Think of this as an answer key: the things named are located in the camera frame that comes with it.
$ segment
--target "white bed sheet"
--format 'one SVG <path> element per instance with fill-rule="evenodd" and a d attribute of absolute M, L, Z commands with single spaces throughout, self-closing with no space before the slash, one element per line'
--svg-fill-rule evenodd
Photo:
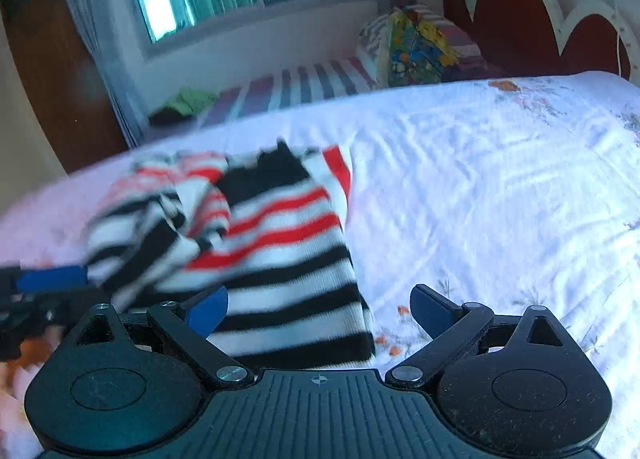
<path fill-rule="evenodd" d="M 384 373 L 427 343 L 415 283 L 498 314 L 548 306 L 614 399 L 599 450 L 640 457 L 640 89 L 606 73 L 385 90 L 146 146 L 239 153 L 347 142 L 346 236 Z M 0 221 L 0 261 L 63 264 L 129 165 L 122 156 L 33 194 Z"/>

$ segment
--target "silver bolt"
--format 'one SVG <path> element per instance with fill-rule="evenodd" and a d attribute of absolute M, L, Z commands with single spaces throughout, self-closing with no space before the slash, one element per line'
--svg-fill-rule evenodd
<path fill-rule="evenodd" d="M 234 365 L 228 367 L 221 367 L 216 372 L 216 376 L 220 381 L 225 383 L 238 383 L 247 376 L 247 371 L 242 367 L 236 367 Z"/>
<path fill-rule="evenodd" d="M 391 371 L 391 375 L 398 381 L 418 381 L 422 377 L 422 371 L 418 367 L 411 367 L 410 365 L 403 365 L 402 367 L 396 367 Z"/>

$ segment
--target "brown door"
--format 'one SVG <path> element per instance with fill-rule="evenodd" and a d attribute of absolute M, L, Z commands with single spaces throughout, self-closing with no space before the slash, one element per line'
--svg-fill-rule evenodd
<path fill-rule="evenodd" d="M 66 1 L 1 0 L 1 7 L 22 85 L 63 168 L 73 172 L 127 150 Z"/>

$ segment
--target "red headboard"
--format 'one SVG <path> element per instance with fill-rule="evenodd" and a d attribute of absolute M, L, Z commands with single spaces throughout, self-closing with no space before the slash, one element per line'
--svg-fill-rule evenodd
<path fill-rule="evenodd" d="M 618 74 L 618 27 L 622 76 L 640 84 L 638 42 L 603 2 L 582 2 L 566 19 L 556 0 L 443 0 L 443 6 L 484 58 L 509 76 Z"/>

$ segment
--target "folded sweater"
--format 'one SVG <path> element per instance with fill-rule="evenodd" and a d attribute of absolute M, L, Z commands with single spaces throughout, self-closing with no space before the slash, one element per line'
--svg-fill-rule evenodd
<path fill-rule="evenodd" d="M 248 367 L 366 365 L 374 344 L 343 229 L 345 147 L 147 157 L 89 224 L 88 272 L 119 310 L 229 295 L 208 338 Z"/>

